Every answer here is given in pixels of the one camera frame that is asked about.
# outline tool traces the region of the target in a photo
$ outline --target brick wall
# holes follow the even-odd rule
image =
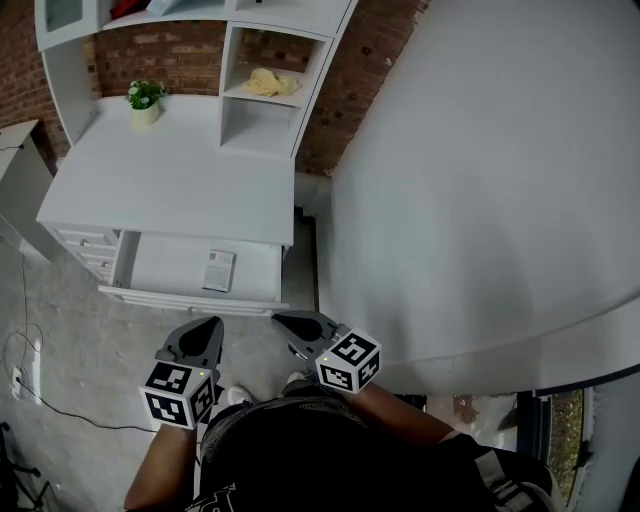
[[[226,25],[172,21],[106,30],[92,36],[103,96],[124,95],[132,80],[163,82],[176,94],[218,94]],[[90,48],[91,42],[85,44]]]
[[[331,176],[429,0],[360,0],[300,144],[298,171]]]
[[[0,131],[5,126],[40,119],[33,139],[55,172],[57,157],[69,143],[58,119],[38,52],[33,2],[0,1]]]
[[[238,62],[304,73],[314,44],[304,37],[245,29]]]

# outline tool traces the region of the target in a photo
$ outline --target gray floor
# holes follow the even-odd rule
[[[313,309],[311,236],[296,223],[296,244],[283,268],[283,302]],[[168,333],[191,320],[186,313],[112,302],[75,259],[61,252],[53,264],[25,260],[28,321],[44,331],[41,392],[63,411],[110,425],[149,428],[138,385]],[[223,316],[225,343],[221,385],[239,383],[257,398],[276,396],[287,376],[301,369],[268,318]],[[0,241],[0,343],[25,323],[22,260]],[[36,331],[29,331],[30,337]],[[13,337],[6,366],[22,359],[24,344]],[[31,350],[25,356],[30,368]],[[224,401],[218,408],[224,407]],[[12,428],[15,456],[37,466],[52,482],[50,510],[120,511],[152,434],[96,429],[60,416],[32,400],[11,398],[0,368],[0,420]]]

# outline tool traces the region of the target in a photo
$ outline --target small potted plant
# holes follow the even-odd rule
[[[147,82],[146,80],[131,82],[125,99],[131,105],[131,125],[135,127],[155,123],[160,116],[158,102],[167,94],[164,84]]]

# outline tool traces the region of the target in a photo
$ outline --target white tabletop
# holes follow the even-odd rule
[[[38,120],[36,119],[35,121],[26,121],[24,123],[14,124],[13,126],[0,128],[0,149],[24,144],[24,141],[31,135],[31,131],[37,124]],[[5,149],[4,151],[0,151],[0,180],[3,178],[4,173],[7,172],[11,161],[18,151],[20,151],[20,149]]]
[[[122,98],[97,103],[39,221],[293,244],[293,161],[216,151],[217,98],[173,96],[142,132]]]

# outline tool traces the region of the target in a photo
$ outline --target shoe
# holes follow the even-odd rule
[[[293,372],[291,375],[289,375],[289,378],[287,379],[287,384],[291,384],[295,380],[304,380],[304,373]]]
[[[227,390],[227,401],[229,402],[229,405],[237,405],[243,402],[249,402],[252,405],[256,403],[256,400],[251,396],[251,393],[242,386],[231,386]]]

